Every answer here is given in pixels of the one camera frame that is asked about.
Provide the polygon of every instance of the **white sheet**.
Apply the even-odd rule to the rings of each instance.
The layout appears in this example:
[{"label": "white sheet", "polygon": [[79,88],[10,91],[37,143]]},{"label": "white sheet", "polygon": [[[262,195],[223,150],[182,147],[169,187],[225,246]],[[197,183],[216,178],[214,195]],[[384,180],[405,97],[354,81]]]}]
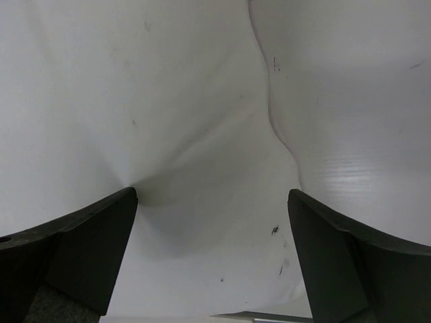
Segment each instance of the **white sheet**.
[{"label": "white sheet", "polygon": [[246,1],[8,0],[0,33],[0,234],[133,185],[110,316],[237,312],[303,289],[286,210],[298,171],[269,124]]},{"label": "white sheet", "polygon": [[251,4],[273,119],[302,188],[431,245],[431,2]]}]

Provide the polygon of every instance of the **small hole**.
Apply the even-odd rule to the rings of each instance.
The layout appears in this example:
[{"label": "small hole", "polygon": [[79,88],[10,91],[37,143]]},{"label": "small hole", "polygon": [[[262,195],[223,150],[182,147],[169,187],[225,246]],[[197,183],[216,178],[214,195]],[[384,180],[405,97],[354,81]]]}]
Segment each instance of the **small hole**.
[{"label": "small hole", "polygon": [[0,244],[4,244],[5,242],[11,241],[12,238],[5,236],[5,237],[0,237]]}]

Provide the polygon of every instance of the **black plastic part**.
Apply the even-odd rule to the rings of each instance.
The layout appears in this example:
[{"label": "black plastic part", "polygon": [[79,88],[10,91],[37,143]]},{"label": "black plastic part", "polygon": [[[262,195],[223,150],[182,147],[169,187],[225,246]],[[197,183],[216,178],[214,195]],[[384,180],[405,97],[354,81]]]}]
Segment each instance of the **black plastic part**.
[{"label": "black plastic part", "polygon": [[313,319],[431,322],[431,247],[396,238],[291,190],[290,223]]},{"label": "black plastic part", "polygon": [[136,214],[133,188],[0,238],[0,322],[23,322],[44,285],[105,315]]}]

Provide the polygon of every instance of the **dark spot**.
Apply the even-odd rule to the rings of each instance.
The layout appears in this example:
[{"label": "dark spot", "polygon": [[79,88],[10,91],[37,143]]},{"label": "dark spot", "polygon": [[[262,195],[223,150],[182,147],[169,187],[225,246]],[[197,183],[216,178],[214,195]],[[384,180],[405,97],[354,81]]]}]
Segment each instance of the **dark spot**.
[{"label": "dark spot", "polygon": [[147,21],[145,21],[145,22],[143,22],[143,27],[145,28],[145,30],[147,31],[147,32],[151,32],[151,26],[152,26],[153,24],[152,23],[150,23],[150,22],[147,22]]},{"label": "dark spot", "polygon": [[419,67],[420,65],[424,64],[425,62],[426,61],[423,61],[423,62],[421,62],[419,64],[413,65],[413,66],[410,67],[410,69],[415,69],[416,67]]},{"label": "dark spot", "polygon": [[280,228],[280,226],[279,225],[277,225],[276,227],[274,227],[273,229],[272,229],[272,232],[271,232],[271,235],[273,236],[274,234],[276,234],[277,232],[278,232],[278,229]]}]

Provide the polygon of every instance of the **white fabric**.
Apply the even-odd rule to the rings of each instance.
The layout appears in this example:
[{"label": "white fabric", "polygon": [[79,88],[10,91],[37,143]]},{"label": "white fabric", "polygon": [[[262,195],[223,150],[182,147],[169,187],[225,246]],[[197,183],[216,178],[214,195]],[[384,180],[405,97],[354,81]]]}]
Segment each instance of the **white fabric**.
[{"label": "white fabric", "polygon": [[273,119],[302,188],[361,222],[431,245],[431,2],[251,5]]},{"label": "white fabric", "polygon": [[133,185],[110,316],[237,312],[303,288],[298,172],[246,1],[6,0],[0,37],[0,234]]}]

